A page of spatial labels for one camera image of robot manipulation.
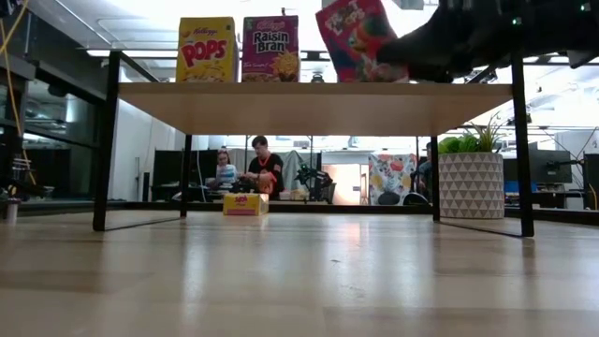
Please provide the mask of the green plant in patterned pot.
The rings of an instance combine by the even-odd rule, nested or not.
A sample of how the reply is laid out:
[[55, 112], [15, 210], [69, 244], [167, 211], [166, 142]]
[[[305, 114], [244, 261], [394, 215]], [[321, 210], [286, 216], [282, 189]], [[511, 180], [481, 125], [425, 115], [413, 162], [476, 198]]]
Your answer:
[[488, 122], [472, 125], [461, 136], [439, 142], [442, 217], [504, 217], [504, 159], [495, 148], [501, 137], [501, 126]]

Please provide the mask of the person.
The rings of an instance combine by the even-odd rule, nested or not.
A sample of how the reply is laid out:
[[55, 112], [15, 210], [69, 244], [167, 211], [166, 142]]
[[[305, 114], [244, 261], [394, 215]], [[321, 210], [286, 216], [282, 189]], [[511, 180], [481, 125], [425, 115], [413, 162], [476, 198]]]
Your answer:
[[265, 136], [256, 136], [252, 141], [256, 157], [250, 162], [248, 170], [241, 177], [249, 181], [261, 194], [270, 199], [278, 199], [285, 189], [283, 179], [283, 159], [269, 150]]
[[230, 190], [240, 177], [237, 168], [231, 164], [226, 148], [221, 148], [217, 153], [217, 166], [212, 188], [214, 190]]
[[426, 145], [426, 160], [418, 167], [417, 191], [426, 200], [431, 201], [431, 143]]

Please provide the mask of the black computer monitor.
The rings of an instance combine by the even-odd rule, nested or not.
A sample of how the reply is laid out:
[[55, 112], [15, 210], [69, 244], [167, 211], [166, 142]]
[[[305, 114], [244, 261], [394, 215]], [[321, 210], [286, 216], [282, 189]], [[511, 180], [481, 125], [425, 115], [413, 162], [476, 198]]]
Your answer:
[[[208, 181], [216, 176], [217, 151], [192, 151], [189, 162], [189, 201], [208, 202]], [[158, 151], [154, 153], [152, 201], [173, 201], [180, 192], [183, 177], [183, 151]]]
[[[504, 179], [518, 180], [518, 160], [514, 155], [503, 154]], [[533, 183], [572, 182], [571, 155], [567, 151], [530, 150], [530, 174]]]

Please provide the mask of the black aluminium rig frame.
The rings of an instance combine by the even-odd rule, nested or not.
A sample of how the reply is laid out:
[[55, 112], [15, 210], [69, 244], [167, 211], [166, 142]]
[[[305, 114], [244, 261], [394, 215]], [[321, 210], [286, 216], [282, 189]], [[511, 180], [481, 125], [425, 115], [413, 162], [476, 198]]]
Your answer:
[[[45, 201], [25, 202], [19, 206], [19, 216], [39, 216], [61, 213], [92, 212], [92, 201]], [[351, 213], [351, 214], [418, 214], [432, 215], [431, 206], [368, 206], [329, 205], [321, 203], [273, 202], [270, 212], [287, 213]], [[109, 201], [108, 211], [174, 211], [179, 213], [180, 204], [166, 202]], [[538, 221], [599, 227], [599, 212], [568, 211], [563, 209], [533, 210], [533, 219]]]

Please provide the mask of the black office chair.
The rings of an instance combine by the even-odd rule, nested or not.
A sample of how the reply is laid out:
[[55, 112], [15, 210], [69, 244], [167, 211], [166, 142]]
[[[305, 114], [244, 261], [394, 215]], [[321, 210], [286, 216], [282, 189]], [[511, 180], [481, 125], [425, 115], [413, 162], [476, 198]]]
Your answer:
[[393, 171], [390, 167], [377, 170], [381, 178], [381, 194], [377, 202], [382, 206], [424, 206], [429, 202], [416, 190], [415, 178], [418, 172], [411, 168], [406, 171]]

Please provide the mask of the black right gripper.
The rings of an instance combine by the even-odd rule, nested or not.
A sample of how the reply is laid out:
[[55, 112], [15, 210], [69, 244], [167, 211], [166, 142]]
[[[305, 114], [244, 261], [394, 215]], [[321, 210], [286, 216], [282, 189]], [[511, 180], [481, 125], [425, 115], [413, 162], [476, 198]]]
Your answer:
[[468, 60], [522, 51], [528, 9], [529, 0], [439, 0], [433, 29], [384, 43], [376, 61], [405, 66], [413, 81], [450, 83], [468, 74]]

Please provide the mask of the wooden shelf with black legs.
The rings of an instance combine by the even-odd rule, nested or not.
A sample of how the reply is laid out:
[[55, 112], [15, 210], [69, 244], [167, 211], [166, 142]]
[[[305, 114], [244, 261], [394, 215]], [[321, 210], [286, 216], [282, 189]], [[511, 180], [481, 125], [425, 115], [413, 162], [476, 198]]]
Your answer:
[[517, 141], [521, 235], [534, 235], [523, 55], [509, 55], [512, 82], [299, 83], [162, 82], [123, 51], [109, 54], [107, 96], [99, 131], [93, 229], [106, 229], [110, 164], [120, 101], [185, 135], [188, 162], [196, 135], [352, 135], [428, 137], [433, 154], [439, 135], [511, 101]]

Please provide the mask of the pale orange board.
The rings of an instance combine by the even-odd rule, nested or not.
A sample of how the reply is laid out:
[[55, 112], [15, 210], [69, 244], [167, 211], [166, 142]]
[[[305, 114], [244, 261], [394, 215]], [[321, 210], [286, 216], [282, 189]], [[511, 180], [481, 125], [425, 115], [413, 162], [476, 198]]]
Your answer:
[[359, 164], [324, 165], [323, 170], [336, 183], [334, 205], [359, 205], [361, 166]]

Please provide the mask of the yellow Corn Pops cereal box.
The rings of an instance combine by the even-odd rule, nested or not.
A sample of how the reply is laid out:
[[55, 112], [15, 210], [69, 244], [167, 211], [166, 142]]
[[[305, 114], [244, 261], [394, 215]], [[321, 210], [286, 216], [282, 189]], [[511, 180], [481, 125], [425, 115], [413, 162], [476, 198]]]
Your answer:
[[239, 51], [232, 17], [181, 18], [176, 82], [236, 82]]
[[268, 194], [229, 193], [223, 197], [224, 215], [259, 216], [269, 211]]

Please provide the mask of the colourful floral cloth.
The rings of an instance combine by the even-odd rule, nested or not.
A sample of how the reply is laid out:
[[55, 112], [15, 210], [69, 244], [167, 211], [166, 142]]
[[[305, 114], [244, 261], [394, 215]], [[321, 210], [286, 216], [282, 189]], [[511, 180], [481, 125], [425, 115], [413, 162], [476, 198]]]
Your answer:
[[414, 154], [370, 154], [369, 197], [375, 206], [401, 206], [410, 193]]

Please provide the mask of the grey hanging cloth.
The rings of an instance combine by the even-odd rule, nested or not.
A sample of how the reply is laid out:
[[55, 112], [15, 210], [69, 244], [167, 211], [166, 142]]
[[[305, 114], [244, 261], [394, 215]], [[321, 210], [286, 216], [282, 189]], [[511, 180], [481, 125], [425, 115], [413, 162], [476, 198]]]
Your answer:
[[297, 151], [290, 151], [288, 153], [282, 154], [282, 159], [284, 163], [282, 173], [285, 190], [305, 191], [305, 186], [300, 181], [296, 180], [296, 177], [298, 176], [298, 170], [304, 163], [300, 153], [298, 153]]

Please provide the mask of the purple Raisin Bran cereal box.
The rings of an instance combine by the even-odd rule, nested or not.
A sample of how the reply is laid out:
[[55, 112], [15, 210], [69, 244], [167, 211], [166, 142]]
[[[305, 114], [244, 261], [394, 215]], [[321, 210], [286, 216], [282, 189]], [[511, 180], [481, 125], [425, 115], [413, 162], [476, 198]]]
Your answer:
[[243, 20], [241, 81], [298, 82], [299, 17], [246, 17]]

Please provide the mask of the red Froot Loops cereal box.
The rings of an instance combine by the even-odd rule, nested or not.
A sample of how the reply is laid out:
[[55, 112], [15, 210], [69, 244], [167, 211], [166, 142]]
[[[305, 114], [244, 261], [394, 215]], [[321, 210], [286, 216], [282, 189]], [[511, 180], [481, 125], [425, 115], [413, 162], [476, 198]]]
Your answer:
[[407, 82], [406, 66], [379, 61], [397, 35], [381, 0], [334, 0], [315, 14], [339, 82]]

